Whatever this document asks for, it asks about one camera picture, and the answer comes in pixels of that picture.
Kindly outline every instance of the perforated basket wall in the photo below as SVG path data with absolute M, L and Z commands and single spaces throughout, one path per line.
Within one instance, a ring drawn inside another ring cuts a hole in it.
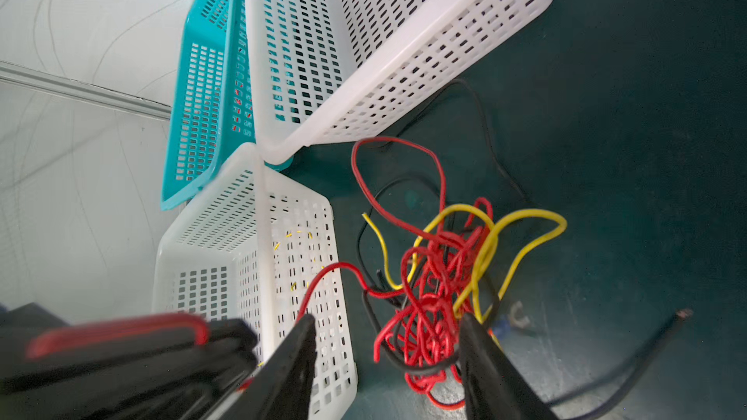
M 153 311 L 242 318 L 267 359 L 308 284 L 337 261 L 332 220 L 326 198 L 264 166 L 255 145 L 240 145 L 163 236 Z M 310 418 L 337 420 L 356 395 L 339 272 L 322 279 L 309 304 L 317 319 Z
M 552 0 L 247 0 L 258 145 L 376 135 Z
M 192 198 L 255 141 L 244 0 L 195 0 L 182 37 L 161 208 Z M 290 159 L 275 166 L 283 169 Z

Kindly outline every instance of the metal strip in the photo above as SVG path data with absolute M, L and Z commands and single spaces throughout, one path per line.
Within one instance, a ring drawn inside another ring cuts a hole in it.
M 139 116 L 165 121 L 171 119 L 171 108 L 161 103 L 75 81 L 74 79 L 55 77 L 2 60 L 0 60 L 0 82 L 8 82 L 55 96 L 80 100 L 110 109 L 114 108 Z

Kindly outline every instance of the turquoise plastic basket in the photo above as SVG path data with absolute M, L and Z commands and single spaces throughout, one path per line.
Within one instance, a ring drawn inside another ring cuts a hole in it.
M 161 209 L 172 210 L 255 142 L 244 0 L 194 0 L 184 23 Z M 292 158 L 281 165 L 283 170 Z

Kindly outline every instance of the white wall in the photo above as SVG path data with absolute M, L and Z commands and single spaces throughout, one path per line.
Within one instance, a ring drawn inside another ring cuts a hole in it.
M 0 303 L 150 311 L 168 122 L 0 83 Z
M 0 0 L 0 60 L 171 105 L 193 0 Z

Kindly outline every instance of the green tabletop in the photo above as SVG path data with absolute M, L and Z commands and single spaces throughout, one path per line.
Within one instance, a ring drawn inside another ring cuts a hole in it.
M 526 258 L 507 295 L 522 301 L 533 333 L 511 332 L 503 346 L 542 399 L 602 375 L 689 306 L 695 316 L 608 418 L 747 418 L 745 2 L 555 0 L 462 74 L 488 110 L 510 172 L 538 207 L 568 220 L 566 233 Z M 450 200 L 484 196 L 499 215 L 522 207 L 491 164 L 462 89 L 449 89 L 403 137 L 441 158 Z M 350 148 L 306 148 L 286 173 L 330 199 L 339 257 L 356 263 L 368 203 Z M 425 156 L 403 147 L 363 148 L 360 164 L 373 191 L 409 171 L 437 179 Z M 432 194 L 415 183 L 398 185 L 382 204 L 420 226 L 436 213 Z M 413 237 L 373 218 L 398 259 Z M 518 247 L 549 227 L 527 220 L 507 230 L 496 279 Z M 362 250 L 369 266 L 380 266 L 371 231 Z M 411 392 L 386 360 L 373 363 L 374 331 L 346 274 L 359 386 L 345 418 L 463 418 Z M 391 316 L 386 305 L 377 310 Z M 435 392 L 455 401 L 460 389 Z M 583 413 L 613 389 L 556 412 Z

